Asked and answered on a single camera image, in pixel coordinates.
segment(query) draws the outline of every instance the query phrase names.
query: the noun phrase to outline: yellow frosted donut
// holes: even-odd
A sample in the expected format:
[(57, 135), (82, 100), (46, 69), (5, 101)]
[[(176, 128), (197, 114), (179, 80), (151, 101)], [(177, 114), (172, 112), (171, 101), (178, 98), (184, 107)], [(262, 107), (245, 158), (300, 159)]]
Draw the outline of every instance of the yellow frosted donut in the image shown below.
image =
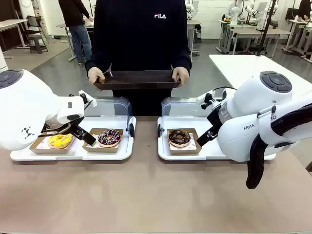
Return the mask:
[(49, 138), (49, 147), (52, 149), (63, 149), (70, 144), (73, 135), (55, 135)]

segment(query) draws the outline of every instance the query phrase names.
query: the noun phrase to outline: brown tabletop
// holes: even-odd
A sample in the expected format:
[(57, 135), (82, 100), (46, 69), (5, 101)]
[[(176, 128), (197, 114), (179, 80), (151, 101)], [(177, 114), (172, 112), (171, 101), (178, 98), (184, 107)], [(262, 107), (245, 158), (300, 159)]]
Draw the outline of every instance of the brown tabletop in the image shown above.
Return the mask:
[(245, 163), (165, 162), (156, 118), (137, 118), (124, 162), (15, 163), (0, 151), (0, 230), (26, 233), (312, 230), (312, 177), (289, 152), (255, 190)]

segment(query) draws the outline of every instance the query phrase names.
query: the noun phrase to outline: stool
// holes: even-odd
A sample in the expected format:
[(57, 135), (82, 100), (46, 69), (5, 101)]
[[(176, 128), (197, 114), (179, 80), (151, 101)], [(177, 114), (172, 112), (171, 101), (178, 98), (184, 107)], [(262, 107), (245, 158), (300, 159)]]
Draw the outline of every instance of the stool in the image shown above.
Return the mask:
[[(41, 46), (39, 44), (39, 40), (40, 39), (42, 40), (44, 46)], [(41, 35), (33, 35), (33, 34), (32, 35), (28, 35), (28, 40), (29, 40), (29, 44), (31, 44), (30, 43), (31, 40), (33, 40), (34, 43), (35, 43), (35, 46), (29, 46), (30, 53), (32, 53), (33, 50), (36, 50), (38, 52), (38, 54), (42, 54), (42, 50), (49, 51)]]

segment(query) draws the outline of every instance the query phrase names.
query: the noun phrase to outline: person's right hand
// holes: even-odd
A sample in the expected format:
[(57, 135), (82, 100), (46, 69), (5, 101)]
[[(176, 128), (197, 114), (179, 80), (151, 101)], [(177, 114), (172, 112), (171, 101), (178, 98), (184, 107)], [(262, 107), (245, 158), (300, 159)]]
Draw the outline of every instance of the person's right hand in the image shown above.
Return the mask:
[(98, 69), (97, 67), (92, 67), (90, 68), (90, 70), (88, 71), (88, 78), (89, 78), (89, 82), (94, 85), (94, 83), (96, 82), (97, 79), (99, 79), (99, 81), (104, 84), (105, 82), (105, 76), (102, 73), (102, 71), (100, 69)]

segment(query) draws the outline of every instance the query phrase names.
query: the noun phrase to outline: blue jeans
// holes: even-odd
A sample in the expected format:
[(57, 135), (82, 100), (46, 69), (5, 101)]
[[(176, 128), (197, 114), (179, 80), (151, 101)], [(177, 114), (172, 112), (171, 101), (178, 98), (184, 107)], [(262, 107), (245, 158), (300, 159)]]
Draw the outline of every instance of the blue jeans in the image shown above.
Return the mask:
[(83, 46), (84, 55), (86, 59), (89, 60), (92, 52), (91, 52), (91, 41), (86, 26), (85, 25), (70, 26), (69, 31), (72, 34), (74, 50), (78, 62), (84, 62), (81, 51), (81, 43)]

